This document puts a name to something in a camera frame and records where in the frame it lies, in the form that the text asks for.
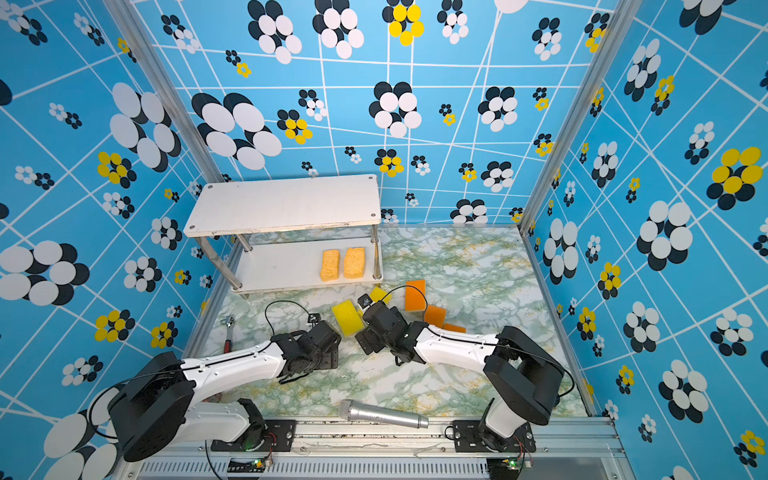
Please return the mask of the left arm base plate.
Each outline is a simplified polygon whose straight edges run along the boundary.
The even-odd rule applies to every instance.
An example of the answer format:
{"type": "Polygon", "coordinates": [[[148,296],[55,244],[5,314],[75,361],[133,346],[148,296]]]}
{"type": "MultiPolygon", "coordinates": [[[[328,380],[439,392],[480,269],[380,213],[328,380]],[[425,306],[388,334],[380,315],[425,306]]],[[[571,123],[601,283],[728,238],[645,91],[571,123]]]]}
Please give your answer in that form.
{"type": "Polygon", "coordinates": [[[295,439],[296,420],[267,419],[252,425],[232,442],[213,440],[209,449],[213,452],[290,452],[295,439]]]}

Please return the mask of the tan porous sponge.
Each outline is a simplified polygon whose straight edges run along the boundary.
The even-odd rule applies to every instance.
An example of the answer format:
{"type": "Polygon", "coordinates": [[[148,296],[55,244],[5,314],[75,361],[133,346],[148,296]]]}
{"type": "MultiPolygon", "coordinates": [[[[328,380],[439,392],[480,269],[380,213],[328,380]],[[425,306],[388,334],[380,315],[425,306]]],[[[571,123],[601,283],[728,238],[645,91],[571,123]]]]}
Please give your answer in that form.
{"type": "Polygon", "coordinates": [[[321,258],[320,279],[323,282],[331,282],[339,279],[340,251],[338,249],[325,250],[321,258]]]}
{"type": "Polygon", "coordinates": [[[366,251],[364,247],[348,248],[345,252],[343,272],[345,279],[360,279],[365,274],[366,251]]]}

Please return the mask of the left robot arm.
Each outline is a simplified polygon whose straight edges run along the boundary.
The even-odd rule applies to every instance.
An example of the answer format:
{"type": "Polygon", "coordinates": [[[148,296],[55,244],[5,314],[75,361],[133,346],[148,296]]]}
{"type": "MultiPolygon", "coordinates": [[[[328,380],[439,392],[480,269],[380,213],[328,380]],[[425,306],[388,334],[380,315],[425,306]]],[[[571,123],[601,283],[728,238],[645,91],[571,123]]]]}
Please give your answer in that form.
{"type": "Polygon", "coordinates": [[[260,380],[289,383],[338,363],[340,335],[325,321],[254,347],[203,358],[155,356],[119,388],[107,410],[122,457],[139,462],[165,448],[208,441],[222,451],[276,450],[280,436],[247,398],[214,403],[224,391],[260,380]]]}

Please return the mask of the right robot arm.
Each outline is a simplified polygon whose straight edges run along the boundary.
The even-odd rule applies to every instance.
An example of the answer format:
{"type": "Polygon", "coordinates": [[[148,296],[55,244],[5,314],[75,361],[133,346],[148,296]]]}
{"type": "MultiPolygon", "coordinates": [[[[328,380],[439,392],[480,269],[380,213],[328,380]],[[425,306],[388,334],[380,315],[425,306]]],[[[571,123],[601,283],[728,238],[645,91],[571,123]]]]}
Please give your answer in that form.
{"type": "Polygon", "coordinates": [[[549,423],[568,372],[519,328],[470,335],[425,321],[407,322],[396,307],[368,295],[358,304],[365,327],[356,340],[366,354],[386,349],[398,366],[445,364],[485,375],[496,391],[478,425],[485,448],[502,452],[524,424],[549,423]]]}

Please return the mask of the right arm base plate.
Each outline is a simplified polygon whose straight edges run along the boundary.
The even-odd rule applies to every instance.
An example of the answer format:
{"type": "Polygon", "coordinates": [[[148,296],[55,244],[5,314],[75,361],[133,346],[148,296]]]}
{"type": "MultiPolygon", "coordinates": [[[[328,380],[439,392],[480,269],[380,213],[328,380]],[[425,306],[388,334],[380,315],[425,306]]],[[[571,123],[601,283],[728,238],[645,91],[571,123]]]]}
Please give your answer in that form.
{"type": "Polygon", "coordinates": [[[458,453],[494,452],[522,455],[534,453],[537,449],[528,422],[517,428],[508,438],[493,432],[479,420],[454,420],[449,430],[449,437],[458,453]]]}

